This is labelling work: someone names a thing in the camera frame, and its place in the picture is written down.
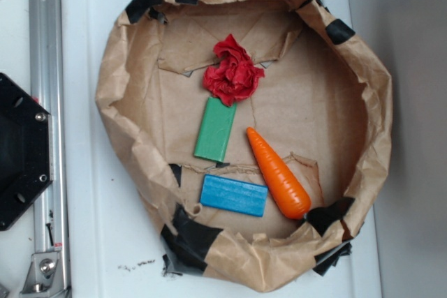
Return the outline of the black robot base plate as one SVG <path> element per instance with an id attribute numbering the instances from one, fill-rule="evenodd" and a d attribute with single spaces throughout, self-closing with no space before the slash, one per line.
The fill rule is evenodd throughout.
<path id="1" fill-rule="evenodd" d="M 50 114 L 1 74 L 1 231 L 51 183 Z"/>

